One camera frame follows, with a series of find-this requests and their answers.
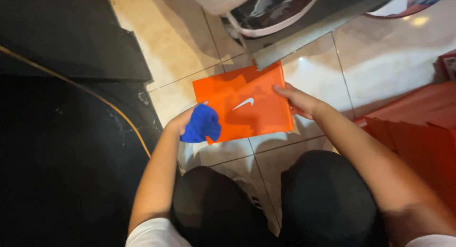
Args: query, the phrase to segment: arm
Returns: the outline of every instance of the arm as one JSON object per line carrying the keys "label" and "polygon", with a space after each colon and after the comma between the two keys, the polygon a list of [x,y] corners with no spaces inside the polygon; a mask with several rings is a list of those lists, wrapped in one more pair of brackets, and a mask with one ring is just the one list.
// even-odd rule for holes
{"label": "arm", "polygon": [[136,191],[128,235],[144,221],[169,218],[179,139],[185,132],[193,109],[194,107],[175,117],[163,130]]}
{"label": "arm", "polygon": [[370,188],[397,246],[429,234],[456,236],[456,221],[436,194],[401,158],[325,102],[287,84],[276,91],[293,112],[315,120]]}

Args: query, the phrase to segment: orange cable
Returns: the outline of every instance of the orange cable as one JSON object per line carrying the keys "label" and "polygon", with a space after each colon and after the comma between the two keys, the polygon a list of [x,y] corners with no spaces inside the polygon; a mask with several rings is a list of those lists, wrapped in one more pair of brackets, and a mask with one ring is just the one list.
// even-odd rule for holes
{"label": "orange cable", "polygon": [[80,84],[78,84],[78,83],[76,83],[76,82],[74,82],[74,81],[72,81],[72,80],[70,80],[70,79],[68,79],[68,78],[66,78],[66,77],[64,77],[64,76],[62,76],[62,75],[60,75],[60,74],[48,69],[48,68],[46,68],[46,67],[43,67],[43,66],[41,66],[41,65],[39,65],[39,64],[37,64],[35,62],[32,62],[31,60],[27,59],[26,57],[23,57],[23,56],[15,53],[15,52],[5,48],[5,47],[3,47],[3,46],[0,46],[0,51],[4,52],[5,54],[7,54],[7,55],[9,55],[11,57],[14,57],[14,58],[20,60],[22,62],[25,62],[25,63],[27,63],[27,64],[29,64],[29,65],[37,68],[37,69],[40,69],[40,70],[42,70],[42,71],[44,71],[46,73],[49,73],[50,75],[53,75],[53,76],[55,76],[55,77],[57,77],[57,78],[59,78],[59,79],[61,79],[63,81],[66,81],[66,82],[70,83],[71,85],[76,86],[76,87],[82,89],[85,92],[88,92],[89,94],[91,94],[94,97],[96,97],[96,98],[100,99],[101,101],[103,101],[105,104],[109,105],[112,109],[117,111],[128,122],[128,124],[130,124],[130,126],[133,128],[134,132],[136,133],[136,135],[140,139],[141,144],[143,145],[144,150],[147,153],[147,156],[151,157],[151,153],[149,152],[149,150],[145,146],[144,140],[142,139],[141,134],[139,133],[139,131],[134,126],[133,122],[131,122],[130,119],[121,110],[119,110],[114,104],[111,104],[105,98],[103,98],[103,97],[99,96],[98,94],[94,93],[92,90],[89,90],[86,87],[84,87],[84,86],[82,86],[82,85],[80,85]]}

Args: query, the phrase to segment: white sleeve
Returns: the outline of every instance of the white sleeve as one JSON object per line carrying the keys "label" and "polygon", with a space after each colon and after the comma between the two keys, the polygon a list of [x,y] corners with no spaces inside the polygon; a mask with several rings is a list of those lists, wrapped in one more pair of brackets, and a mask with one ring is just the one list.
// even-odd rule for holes
{"label": "white sleeve", "polygon": [[128,236],[126,247],[191,247],[166,218],[141,223]]}
{"label": "white sleeve", "polygon": [[456,237],[444,235],[428,235],[416,238],[409,242],[405,247],[454,247]]}

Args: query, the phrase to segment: blue rag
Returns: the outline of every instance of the blue rag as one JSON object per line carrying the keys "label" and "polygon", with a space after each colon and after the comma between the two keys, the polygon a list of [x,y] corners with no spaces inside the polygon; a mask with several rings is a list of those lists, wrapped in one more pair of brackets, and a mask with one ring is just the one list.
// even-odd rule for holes
{"label": "blue rag", "polygon": [[221,131],[217,112],[207,105],[199,104],[193,109],[190,122],[185,126],[185,133],[180,136],[180,140],[185,143],[201,143],[208,136],[212,141],[217,141]]}

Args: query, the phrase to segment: hand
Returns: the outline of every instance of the hand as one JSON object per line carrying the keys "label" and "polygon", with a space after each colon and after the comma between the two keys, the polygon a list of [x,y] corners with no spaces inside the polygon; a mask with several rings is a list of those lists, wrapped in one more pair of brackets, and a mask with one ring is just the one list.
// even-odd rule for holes
{"label": "hand", "polygon": [[[208,101],[204,101],[201,104],[206,105],[208,104]],[[180,136],[183,135],[185,133],[185,126],[187,126],[188,122],[190,122],[191,114],[193,113],[195,107],[198,105],[199,104],[176,116],[174,119],[168,122],[166,128],[173,129],[175,132],[179,133]]]}
{"label": "hand", "polygon": [[317,110],[320,107],[325,106],[326,103],[302,92],[291,84],[285,83],[285,86],[286,88],[281,88],[275,85],[274,90],[279,95],[288,99],[293,114],[298,114],[309,120],[315,120]]}

